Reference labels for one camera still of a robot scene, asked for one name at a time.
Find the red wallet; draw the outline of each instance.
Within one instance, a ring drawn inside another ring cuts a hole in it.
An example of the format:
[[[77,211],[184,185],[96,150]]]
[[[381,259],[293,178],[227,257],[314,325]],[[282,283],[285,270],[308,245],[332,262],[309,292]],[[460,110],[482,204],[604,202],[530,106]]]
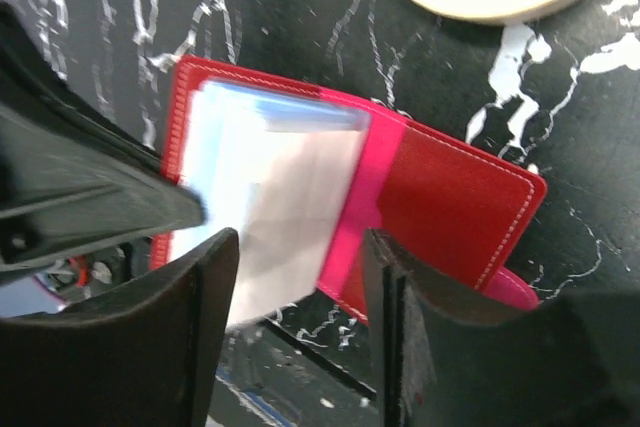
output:
[[[502,267],[546,194],[544,180],[384,106],[234,65],[185,56],[176,67],[163,158],[179,181],[189,96],[212,78],[362,109],[371,126],[317,286],[366,322],[358,251],[367,228],[389,232],[423,262],[523,309],[529,286]],[[170,234],[154,241],[164,265]]]

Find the stack of pages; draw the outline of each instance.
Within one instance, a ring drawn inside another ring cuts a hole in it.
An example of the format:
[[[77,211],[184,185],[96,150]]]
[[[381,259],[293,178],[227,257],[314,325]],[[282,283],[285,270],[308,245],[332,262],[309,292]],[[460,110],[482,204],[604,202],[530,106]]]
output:
[[[313,291],[369,123],[360,110],[218,80],[192,95],[180,181],[207,221],[174,233],[170,260],[224,227],[239,232],[229,326]]]

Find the table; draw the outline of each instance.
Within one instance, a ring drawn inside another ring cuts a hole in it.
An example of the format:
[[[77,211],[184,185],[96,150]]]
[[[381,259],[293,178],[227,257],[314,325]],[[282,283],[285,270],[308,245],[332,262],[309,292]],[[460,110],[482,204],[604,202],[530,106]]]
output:
[[[549,194],[508,267],[543,301],[640,283],[640,0],[506,28],[409,0],[8,1],[71,88],[146,145],[163,146],[184,53],[319,83],[539,172]],[[322,294],[273,322],[370,384],[366,328]]]

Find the marble countertop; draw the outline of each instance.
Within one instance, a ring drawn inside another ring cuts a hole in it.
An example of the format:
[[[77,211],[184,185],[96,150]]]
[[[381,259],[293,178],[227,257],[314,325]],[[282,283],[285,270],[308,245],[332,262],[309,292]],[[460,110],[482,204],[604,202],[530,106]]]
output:
[[[71,88],[148,146],[182,54],[319,83],[539,172],[549,194],[508,267],[542,300],[640,284],[640,0],[506,28],[409,0],[8,1]],[[326,297],[273,322],[369,383],[366,329]]]

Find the black robotic claw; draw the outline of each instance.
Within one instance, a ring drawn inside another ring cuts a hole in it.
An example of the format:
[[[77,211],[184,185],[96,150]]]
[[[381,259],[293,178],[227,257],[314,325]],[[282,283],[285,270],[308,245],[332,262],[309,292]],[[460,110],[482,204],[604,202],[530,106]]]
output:
[[[199,225],[199,199],[71,92],[0,4],[0,284],[57,259]]]

